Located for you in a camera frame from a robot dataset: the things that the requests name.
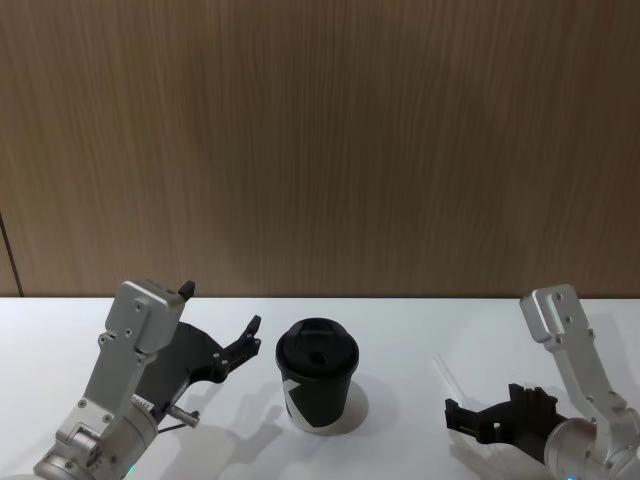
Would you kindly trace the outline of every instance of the wood grain panel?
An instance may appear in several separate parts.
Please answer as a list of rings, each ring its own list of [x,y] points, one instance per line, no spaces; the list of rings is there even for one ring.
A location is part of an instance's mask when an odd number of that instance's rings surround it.
[[[26,294],[640,294],[639,2],[0,9]]]
[[[2,233],[0,233],[0,297],[15,297],[17,295],[18,286],[13,276],[11,262],[9,261],[9,255],[2,239]]]

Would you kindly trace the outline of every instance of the white table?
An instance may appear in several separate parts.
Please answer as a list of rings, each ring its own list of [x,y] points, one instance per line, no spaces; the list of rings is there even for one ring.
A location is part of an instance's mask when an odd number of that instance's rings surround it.
[[[52,445],[84,392],[110,304],[0,299],[0,474],[30,472]],[[612,384],[640,408],[640,301],[583,304]],[[516,300],[193,299],[182,320],[226,345],[254,314],[263,318],[259,356],[220,387],[194,385],[180,405],[202,412],[200,426],[160,435],[131,479],[544,479],[513,447],[450,434],[444,400],[483,408],[508,400],[507,385],[518,382],[576,414]],[[360,346],[347,408],[361,424],[342,436],[304,433],[284,409],[275,344],[314,316],[342,323]]]

